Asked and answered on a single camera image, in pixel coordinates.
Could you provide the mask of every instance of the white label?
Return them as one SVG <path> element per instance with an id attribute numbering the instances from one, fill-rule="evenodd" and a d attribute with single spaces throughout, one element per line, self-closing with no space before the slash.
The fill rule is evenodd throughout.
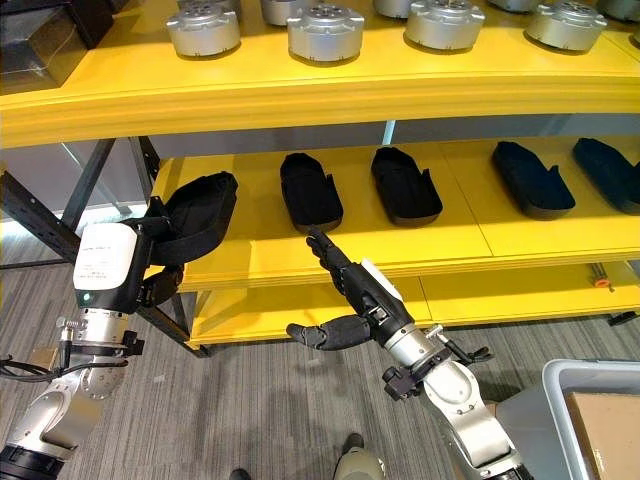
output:
<path id="1" fill-rule="evenodd" d="M 77 290 L 110 290 L 127 278 L 136 234 L 121 223 L 87 225 L 73 270 Z"/>
<path id="2" fill-rule="evenodd" d="M 369 260 L 368 258 L 363 258 L 362 262 L 360 262 L 360 265 L 362 265 L 365 268 L 365 270 L 369 272 L 371 276 L 375 278 L 378 281 L 378 283 L 382 285 L 387 292 L 389 292 L 391 295 L 396 297 L 401 302 L 404 301 L 402 299 L 402 295 L 400 295 L 400 292 L 396 290 L 396 287 L 394 287 L 393 284 L 389 281 L 389 279 L 385 277 L 380 270 L 378 270 L 378 268 L 373 264 L 373 262 L 371 262 L 371 260 Z"/>

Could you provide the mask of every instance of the sneaker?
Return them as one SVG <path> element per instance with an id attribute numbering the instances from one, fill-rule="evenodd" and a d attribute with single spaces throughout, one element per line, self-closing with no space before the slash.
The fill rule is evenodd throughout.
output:
<path id="1" fill-rule="evenodd" d="M 243 470 L 242 468 L 236 468 L 233 472 L 231 472 L 229 480 L 251 480 L 251 477 L 246 470 Z"/>
<path id="2" fill-rule="evenodd" d="M 364 438 L 359 433 L 352 433 L 342 446 L 342 454 L 348 453 L 353 447 L 364 448 Z"/>

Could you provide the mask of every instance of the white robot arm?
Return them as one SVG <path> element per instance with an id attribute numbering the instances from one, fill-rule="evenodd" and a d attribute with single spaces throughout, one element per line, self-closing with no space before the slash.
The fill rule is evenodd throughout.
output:
<path id="1" fill-rule="evenodd" d="M 488 359 L 488 349 L 465 353 L 443 335 L 440 326 L 424 334 L 415 327 L 401 295 L 371 262 L 351 262 L 317 230 L 312 230 L 307 243 L 356 314 L 318 327 L 291 324 L 287 333 L 319 350 L 376 340 L 400 364 L 384 373 L 385 391 L 394 400 L 420 397 L 437 419 L 454 466 L 465 480 L 533 480 L 466 367 Z"/>

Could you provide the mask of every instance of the cardboard box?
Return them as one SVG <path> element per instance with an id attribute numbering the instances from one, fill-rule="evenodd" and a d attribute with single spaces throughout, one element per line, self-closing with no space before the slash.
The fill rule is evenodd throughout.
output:
<path id="1" fill-rule="evenodd" d="M 571 393 L 567 407 L 594 478 L 640 479 L 640 395 Z"/>
<path id="2" fill-rule="evenodd" d="M 3 15 L 0 28 L 2 95 L 62 85 L 87 51 L 62 7 Z"/>

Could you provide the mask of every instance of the gray plastic bin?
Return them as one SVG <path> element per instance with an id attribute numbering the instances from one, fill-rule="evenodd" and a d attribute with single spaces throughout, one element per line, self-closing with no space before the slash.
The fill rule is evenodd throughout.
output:
<path id="1" fill-rule="evenodd" d="M 570 392 L 640 394 L 640 362 L 552 360 L 540 385 L 498 405 L 496 417 L 536 480 L 594 478 L 564 400 Z"/>

